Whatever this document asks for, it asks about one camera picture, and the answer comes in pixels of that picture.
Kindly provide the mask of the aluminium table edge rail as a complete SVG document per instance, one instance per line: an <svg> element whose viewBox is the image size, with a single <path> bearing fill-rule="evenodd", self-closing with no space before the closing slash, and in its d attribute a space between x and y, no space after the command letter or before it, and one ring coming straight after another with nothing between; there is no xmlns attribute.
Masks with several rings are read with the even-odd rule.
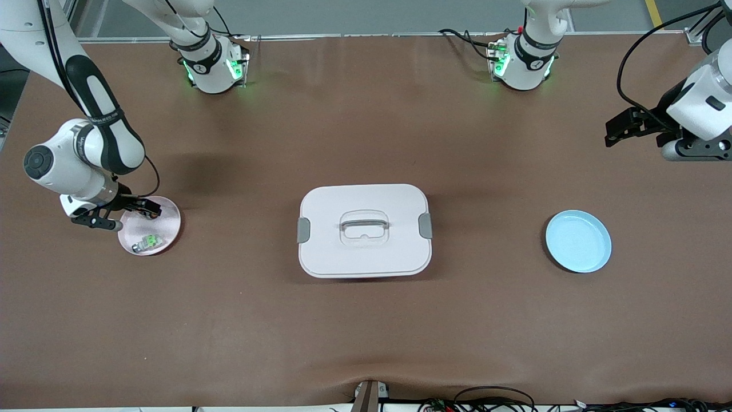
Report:
<svg viewBox="0 0 732 412"><path fill-rule="evenodd" d="M578 35L638 35L644 34L643 31L575 31L567 32L565 38ZM439 37L442 33L436 31L429 32L395 32L392 34L376 34L377 37ZM243 40L244 42L261 42L261 41L290 41L290 40L312 40L320 38L344 38L344 37L373 37L373 34L290 34L290 35L235 35L233 39ZM168 37L81 37L78 39L81 44L134 44L134 43L167 43L170 41Z"/></svg>

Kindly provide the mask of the brown table mat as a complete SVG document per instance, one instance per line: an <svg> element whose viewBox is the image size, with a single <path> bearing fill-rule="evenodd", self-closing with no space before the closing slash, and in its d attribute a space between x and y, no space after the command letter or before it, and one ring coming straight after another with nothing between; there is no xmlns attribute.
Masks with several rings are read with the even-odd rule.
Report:
<svg viewBox="0 0 732 412"><path fill-rule="evenodd" d="M446 37L253 44L207 96L167 44L86 45L184 219L135 256L69 221L26 151L80 115L35 74L0 152L0 409L307 405L496 385L541 403L732 401L732 161L604 145L631 35L570 36L531 92ZM432 260L407 277L300 267L303 197L407 183ZM601 220L609 262L549 255L549 219Z"/></svg>

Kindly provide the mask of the pink round plate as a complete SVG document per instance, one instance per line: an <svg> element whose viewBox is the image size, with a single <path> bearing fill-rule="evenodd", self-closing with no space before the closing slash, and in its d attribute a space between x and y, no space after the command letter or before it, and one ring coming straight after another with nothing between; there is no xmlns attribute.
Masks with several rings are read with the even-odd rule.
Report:
<svg viewBox="0 0 732 412"><path fill-rule="evenodd" d="M143 216L135 215L125 211L118 221L123 222L124 227L117 232L117 238L125 251L132 253L130 246L141 240L145 235L158 234L165 240L162 248L153 252L152 255L167 250L176 241L181 229L180 209L170 199L162 196L151 196L161 207L161 215L157 219L144 219Z"/></svg>

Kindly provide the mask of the light blue round plate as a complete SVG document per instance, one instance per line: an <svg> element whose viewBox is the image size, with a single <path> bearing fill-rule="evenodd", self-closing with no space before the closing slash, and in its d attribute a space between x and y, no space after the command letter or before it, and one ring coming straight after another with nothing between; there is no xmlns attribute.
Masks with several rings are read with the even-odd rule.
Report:
<svg viewBox="0 0 732 412"><path fill-rule="evenodd" d="M552 259L572 273L594 273L606 266L612 254L606 225L578 209L562 211L549 219L544 241Z"/></svg>

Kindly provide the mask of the aluminium frame post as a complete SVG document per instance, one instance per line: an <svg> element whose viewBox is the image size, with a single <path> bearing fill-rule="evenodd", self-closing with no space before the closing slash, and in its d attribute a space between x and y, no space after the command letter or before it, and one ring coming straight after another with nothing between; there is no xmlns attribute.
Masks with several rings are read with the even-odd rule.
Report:
<svg viewBox="0 0 732 412"><path fill-rule="evenodd" d="M58 0L66 20L70 24L71 31L76 34L76 28L80 15L83 13L85 0Z"/></svg>
<svg viewBox="0 0 732 412"><path fill-rule="evenodd" d="M694 23L684 32L690 45L702 45L717 25L732 27L732 0L715 0L712 5L693 16Z"/></svg>

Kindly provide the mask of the white lidded storage box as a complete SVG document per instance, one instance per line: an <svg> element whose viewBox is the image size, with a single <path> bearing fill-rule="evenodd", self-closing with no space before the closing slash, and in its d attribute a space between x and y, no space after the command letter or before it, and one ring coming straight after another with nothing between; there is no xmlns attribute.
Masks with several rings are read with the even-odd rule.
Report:
<svg viewBox="0 0 732 412"><path fill-rule="evenodd" d="M296 242L315 278L415 275L432 260L428 198L411 184L315 188L301 201Z"/></svg>

